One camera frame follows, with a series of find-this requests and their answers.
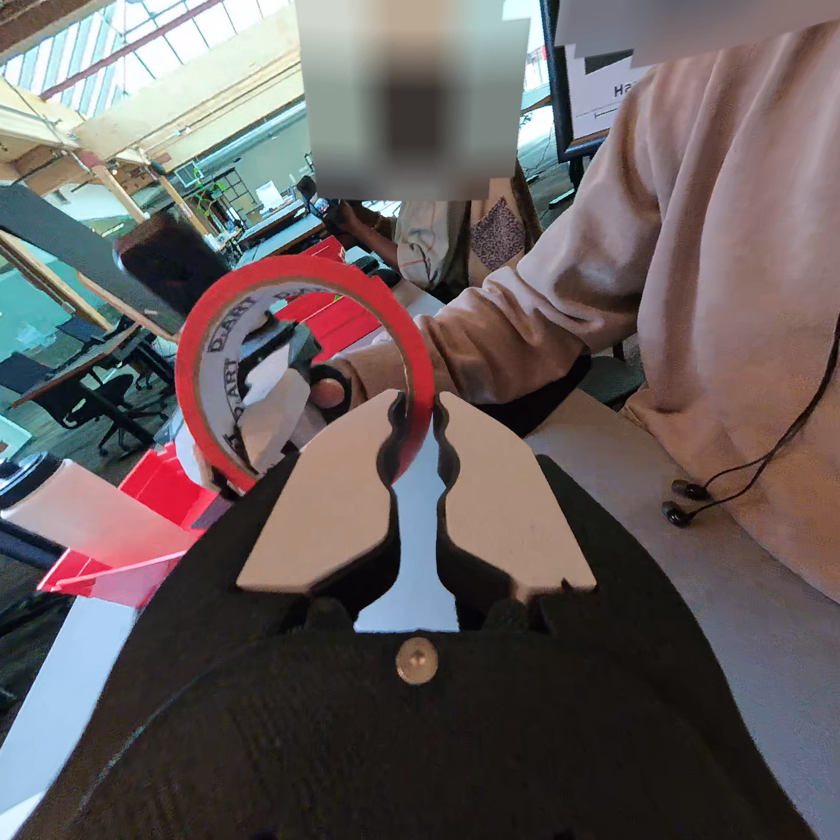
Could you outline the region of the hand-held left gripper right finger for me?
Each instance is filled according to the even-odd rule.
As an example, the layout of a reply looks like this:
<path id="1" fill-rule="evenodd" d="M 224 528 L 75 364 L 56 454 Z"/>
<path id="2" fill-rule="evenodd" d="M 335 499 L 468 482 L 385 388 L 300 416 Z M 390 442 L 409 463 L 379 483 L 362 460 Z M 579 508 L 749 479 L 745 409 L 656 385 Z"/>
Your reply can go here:
<path id="1" fill-rule="evenodd" d="M 458 601 L 532 601 L 596 579 L 530 447 L 452 393 L 436 399 L 445 492 L 437 504 L 437 573 Z"/>

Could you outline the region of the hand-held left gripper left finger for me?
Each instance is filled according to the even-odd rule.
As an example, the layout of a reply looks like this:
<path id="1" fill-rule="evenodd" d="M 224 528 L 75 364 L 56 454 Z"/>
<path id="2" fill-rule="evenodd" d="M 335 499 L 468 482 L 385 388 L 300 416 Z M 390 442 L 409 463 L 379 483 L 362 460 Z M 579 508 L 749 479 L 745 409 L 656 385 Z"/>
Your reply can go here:
<path id="1" fill-rule="evenodd" d="M 383 545 L 401 409 L 403 392 L 384 391 L 305 445 L 238 575 L 239 589 L 312 595 Z"/>

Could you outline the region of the red tape roll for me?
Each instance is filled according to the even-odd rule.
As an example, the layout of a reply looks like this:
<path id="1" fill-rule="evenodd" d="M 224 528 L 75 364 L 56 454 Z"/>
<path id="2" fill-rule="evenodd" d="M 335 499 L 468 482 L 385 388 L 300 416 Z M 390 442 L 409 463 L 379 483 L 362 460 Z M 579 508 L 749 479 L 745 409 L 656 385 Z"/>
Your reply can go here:
<path id="1" fill-rule="evenodd" d="M 231 487 L 249 491 L 260 473 L 245 457 L 238 420 L 239 351 L 272 302 L 307 291 L 331 292 L 359 303 L 392 338 L 406 378 L 405 436 L 395 478 L 401 478 L 424 444 L 432 420 L 434 371 L 424 338 L 383 281 L 330 259 L 269 257 L 214 283 L 187 316 L 178 341 L 175 389 L 198 461 L 216 469 Z"/>

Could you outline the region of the red plastic bin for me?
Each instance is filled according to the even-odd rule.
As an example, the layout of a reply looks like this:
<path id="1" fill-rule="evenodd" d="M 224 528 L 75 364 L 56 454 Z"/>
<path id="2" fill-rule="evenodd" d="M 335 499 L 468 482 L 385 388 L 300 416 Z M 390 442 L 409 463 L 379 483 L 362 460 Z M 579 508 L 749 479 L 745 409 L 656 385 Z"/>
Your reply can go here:
<path id="1" fill-rule="evenodd" d="M 355 265 L 348 265 L 332 240 L 299 256 L 314 256 L 337 261 L 359 270 L 366 277 L 381 280 L 393 294 L 393 286 L 378 276 L 368 276 Z M 277 331 L 280 321 L 297 321 L 309 326 L 328 358 L 348 348 L 354 341 L 376 330 L 381 324 L 375 316 L 354 300 L 331 292 L 310 290 L 274 301 L 267 312 L 258 316 L 256 326 L 247 335 L 239 351 L 239 362 Z M 196 540 L 206 526 L 193 527 L 196 518 L 209 509 L 226 480 L 216 469 L 207 474 L 207 466 L 198 461 L 192 437 L 185 422 L 174 443 L 162 450 L 151 450 L 141 458 L 122 482 L 123 493 L 141 502 L 167 520 L 194 534 Z M 61 595 L 85 596 L 124 606 L 145 606 L 182 553 L 164 556 L 121 568 L 111 568 L 87 555 L 66 549 L 49 570 L 37 591 Z"/>

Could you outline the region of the person's right forearm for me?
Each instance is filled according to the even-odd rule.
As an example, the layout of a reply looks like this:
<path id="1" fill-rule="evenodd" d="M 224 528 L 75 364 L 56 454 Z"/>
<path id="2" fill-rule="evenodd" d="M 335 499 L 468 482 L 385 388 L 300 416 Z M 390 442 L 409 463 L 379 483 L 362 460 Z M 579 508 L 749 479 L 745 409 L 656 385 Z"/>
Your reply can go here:
<path id="1" fill-rule="evenodd" d="M 434 393 L 469 403 L 509 403 L 571 372 L 634 320 L 638 268 L 596 251 L 534 248 L 492 272 L 433 317 L 415 319 Z"/>

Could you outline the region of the dark round object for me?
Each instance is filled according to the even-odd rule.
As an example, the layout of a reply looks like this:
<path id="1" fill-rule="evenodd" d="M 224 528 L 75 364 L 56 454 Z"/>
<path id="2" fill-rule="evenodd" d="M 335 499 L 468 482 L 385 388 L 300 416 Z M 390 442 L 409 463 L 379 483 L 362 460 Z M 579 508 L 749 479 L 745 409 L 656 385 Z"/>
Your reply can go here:
<path id="1" fill-rule="evenodd" d="M 114 261 L 180 317 L 187 317 L 203 294 L 230 267 L 182 217 L 163 211 L 115 239 Z"/>

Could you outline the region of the green potted plant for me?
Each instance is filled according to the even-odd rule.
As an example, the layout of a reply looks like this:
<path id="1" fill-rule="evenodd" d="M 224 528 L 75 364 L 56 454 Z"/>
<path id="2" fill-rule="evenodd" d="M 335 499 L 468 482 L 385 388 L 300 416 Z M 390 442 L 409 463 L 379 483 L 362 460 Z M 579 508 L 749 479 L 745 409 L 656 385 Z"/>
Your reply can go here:
<path id="1" fill-rule="evenodd" d="M 226 228 L 231 216 L 228 213 L 230 202 L 226 197 L 229 189 L 228 171 L 216 173 L 214 178 L 198 182 L 192 190 L 191 198 L 195 209 L 218 228 Z"/>

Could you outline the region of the wooden office desk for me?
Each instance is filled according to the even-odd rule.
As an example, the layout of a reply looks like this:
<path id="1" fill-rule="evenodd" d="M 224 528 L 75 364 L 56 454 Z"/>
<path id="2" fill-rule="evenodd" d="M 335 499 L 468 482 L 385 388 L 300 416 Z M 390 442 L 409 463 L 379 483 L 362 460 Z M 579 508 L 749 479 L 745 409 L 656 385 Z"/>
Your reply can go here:
<path id="1" fill-rule="evenodd" d="M 16 353 L 2 362 L 2 387 L 16 395 L 8 407 L 17 408 L 33 402 L 59 385 L 79 381 L 97 369 L 119 369 L 126 364 L 151 368 L 156 359 L 147 361 L 149 353 L 146 351 L 151 348 L 152 341 L 152 331 L 134 325 L 113 334 L 107 341 L 92 345 L 55 369 Z"/>

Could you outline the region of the white water bottle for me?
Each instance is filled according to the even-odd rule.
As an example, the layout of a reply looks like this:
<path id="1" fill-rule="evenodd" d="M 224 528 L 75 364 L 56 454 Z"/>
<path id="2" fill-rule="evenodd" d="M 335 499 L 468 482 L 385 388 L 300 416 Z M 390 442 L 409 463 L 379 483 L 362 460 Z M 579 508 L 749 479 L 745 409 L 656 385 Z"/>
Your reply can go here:
<path id="1" fill-rule="evenodd" d="M 196 540 L 105 479 L 47 452 L 2 458 L 1 515 L 111 568 L 182 553 Z"/>

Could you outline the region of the black board with wooden edge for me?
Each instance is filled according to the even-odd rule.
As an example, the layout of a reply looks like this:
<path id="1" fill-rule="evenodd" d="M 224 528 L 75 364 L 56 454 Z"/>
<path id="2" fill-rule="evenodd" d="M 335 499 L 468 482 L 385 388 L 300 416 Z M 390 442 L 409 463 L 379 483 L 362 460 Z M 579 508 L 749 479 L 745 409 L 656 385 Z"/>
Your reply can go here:
<path id="1" fill-rule="evenodd" d="M 180 338 L 185 318 L 122 268 L 112 244 L 22 183 L 1 186 L 1 229 L 58 258 L 106 293 L 115 308 L 159 337 Z"/>

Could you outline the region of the black framed white sign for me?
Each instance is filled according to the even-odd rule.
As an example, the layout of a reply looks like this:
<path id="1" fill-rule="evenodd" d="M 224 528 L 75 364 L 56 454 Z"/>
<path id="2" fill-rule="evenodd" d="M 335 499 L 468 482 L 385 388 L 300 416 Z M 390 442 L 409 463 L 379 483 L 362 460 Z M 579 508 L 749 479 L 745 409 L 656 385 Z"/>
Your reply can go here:
<path id="1" fill-rule="evenodd" d="M 540 1 L 544 53 L 549 78 L 556 153 L 559 163 L 593 156 L 613 126 L 626 95 L 648 72 L 632 65 L 628 50 L 574 57 L 572 45 L 555 46 L 558 1 Z"/>

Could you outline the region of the black wired earphones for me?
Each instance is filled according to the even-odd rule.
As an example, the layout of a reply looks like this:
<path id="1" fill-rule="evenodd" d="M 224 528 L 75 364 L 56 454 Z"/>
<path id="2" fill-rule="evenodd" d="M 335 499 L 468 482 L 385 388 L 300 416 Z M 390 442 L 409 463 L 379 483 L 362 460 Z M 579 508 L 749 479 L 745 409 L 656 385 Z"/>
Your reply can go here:
<path id="1" fill-rule="evenodd" d="M 687 479 L 676 479 L 671 484 L 671 493 L 674 498 L 665 500 L 661 506 L 661 511 L 665 519 L 672 525 L 685 529 L 695 520 L 702 512 L 710 509 L 719 508 L 729 504 L 732 501 L 738 500 L 748 493 L 758 483 L 759 478 L 764 471 L 775 460 L 776 456 L 781 451 L 791 444 L 800 434 L 800 432 L 810 422 L 813 414 L 823 401 L 827 393 L 829 385 L 832 383 L 835 372 L 837 370 L 839 360 L 839 318 L 835 320 L 833 329 L 833 338 L 830 350 L 826 359 L 826 366 L 822 373 L 822 377 L 806 406 L 800 411 L 799 415 L 794 419 L 790 426 L 775 442 L 773 447 L 763 455 L 754 460 L 742 465 L 723 469 L 717 474 L 711 476 L 706 482 L 699 484 L 695 481 Z M 714 497 L 710 493 L 711 485 L 725 476 L 731 476 L 736 473 L 741 473 L 746 469 L 754 468 L 754 471 L 747 483 L 738 491 L 733 492 L 725 497 Z M 676 497 L 681 497 L 689 501 L 699 502 L 700 506 L 696 509 L 688 511 L 681 504 L 676 501 Z"/>

